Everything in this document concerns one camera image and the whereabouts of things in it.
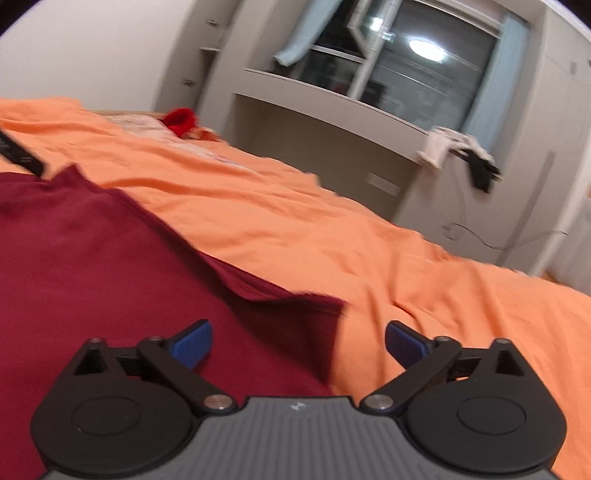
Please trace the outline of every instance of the window pane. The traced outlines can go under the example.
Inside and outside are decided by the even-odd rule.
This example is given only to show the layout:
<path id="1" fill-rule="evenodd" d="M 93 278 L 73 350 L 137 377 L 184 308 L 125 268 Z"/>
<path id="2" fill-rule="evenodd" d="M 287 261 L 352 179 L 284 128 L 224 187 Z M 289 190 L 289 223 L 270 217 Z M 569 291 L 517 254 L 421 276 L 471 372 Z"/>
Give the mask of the window pane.
<path id="1" fill-rule="evenodd" d="M 383 6 L 384 0 L 372 0 L 369 4 L 359 26 L 359 31 L 365 38 L 368 38 L 370 33 L 378 32 L 382 28 L 384 19 L 380 14 L 382 13 Z"/>
<path id="2" fill-rule="evenodd" d="M 361 101 L 425 130 L 458 130 L 495 41 L 453 15 L 404 0 Z"/>
<path id="3" fill-rule="evenodd" d="M 302 82 L 347 95 L 359 63 L 311 50 L 299 78 Z"/>
<path id="4" fill-rule="evenodd" d="M 358 0 L 343 0 L 315 45 L 363 57 L 347 23 Z"/>

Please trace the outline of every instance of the logo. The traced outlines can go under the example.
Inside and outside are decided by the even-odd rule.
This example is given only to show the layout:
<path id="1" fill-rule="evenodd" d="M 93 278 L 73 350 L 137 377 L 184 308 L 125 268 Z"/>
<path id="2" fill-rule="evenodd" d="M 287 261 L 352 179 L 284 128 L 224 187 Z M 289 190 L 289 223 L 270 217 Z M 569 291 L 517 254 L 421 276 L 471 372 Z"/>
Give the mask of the logo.
<path id="1" fill-rule="evenodd" d="M 306 404 L 302 403 L 301 401 L 298 401 L 298 402 L 292 403 L 290 405 L 290 408 L 294 411 L 301 411 L 301 410 L 304 410 L 304 408 L 306 408 Z"/>

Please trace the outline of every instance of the orange bedsheet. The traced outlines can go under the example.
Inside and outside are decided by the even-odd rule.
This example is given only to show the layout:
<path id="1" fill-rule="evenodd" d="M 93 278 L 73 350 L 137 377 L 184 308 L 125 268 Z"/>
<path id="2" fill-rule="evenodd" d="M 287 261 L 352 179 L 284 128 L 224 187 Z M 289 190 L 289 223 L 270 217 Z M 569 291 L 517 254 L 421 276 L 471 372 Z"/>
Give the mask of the orange bedsheet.
<path id="1" fill-rule="evenodd" d="M 133 137 L 64 99 L 0 100 L 0 125 L 48 163 L 46 176 L 78 163 L 92 181 L 125 190 L 198 249 L 287 289 L 346 300 L 333 361 L 336 393 L 359 399 L 400 373 L 382 344 L 390 319 L 467 346 L 513 339 L 567 416 L 555 471 L 591 479 L 590 297 L 454 257 L 321 189 L 314 176 L 222 142 L 193 142 L 213 153 L 198 157 Z M 0 171 L 20 169 L 0 161 Z"/>

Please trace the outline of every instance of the light blue curtain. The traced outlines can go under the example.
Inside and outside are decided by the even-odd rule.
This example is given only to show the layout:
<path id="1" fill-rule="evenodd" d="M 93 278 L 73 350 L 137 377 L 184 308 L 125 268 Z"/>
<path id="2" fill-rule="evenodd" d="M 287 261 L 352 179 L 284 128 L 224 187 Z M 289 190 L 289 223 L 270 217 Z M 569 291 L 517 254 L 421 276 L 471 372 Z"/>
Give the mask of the light blue curtain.
<path id="1" fill-rule="evenodd" d="M 275 55 L 276 61 L 288 67 L 304 58 L 341 2 L 342 0 L 311 0 L 289 42 Z"/>
<path id="2" fill-rule="evenodd" d="M 496 146 L 515 95 L 530 34 L 528 24 L 509 13 L 492 53 L 480 91 L 462 131 L 473 135 L 486 151 Z"/>

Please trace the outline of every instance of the window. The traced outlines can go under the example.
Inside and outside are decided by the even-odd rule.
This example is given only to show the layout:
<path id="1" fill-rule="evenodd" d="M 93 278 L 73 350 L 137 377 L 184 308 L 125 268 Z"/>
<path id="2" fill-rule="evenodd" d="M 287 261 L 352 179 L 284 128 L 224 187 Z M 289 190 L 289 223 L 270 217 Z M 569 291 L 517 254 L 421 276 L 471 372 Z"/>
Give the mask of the window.
<path id="1" fill-rule="evenodd" d="M 343 58 L 313 49 L 303 61 L 305 65 L 300 77 L 302 82 L 341 95 L 347 95 L 360 65 L 357 61 L 353 61 L 351 57 Z"/>
<path id="2" fill-rule="evenodd" d="M 343 0 L 294 77 L 420 128 L 461 129 L 495 29 L 441 0 Z"/>
<path id="3" fill-rule="evenodd" d="M 427 5 L 404 1 L 361 101 L 425 130 L 461 129 L 495 37 Z"/>

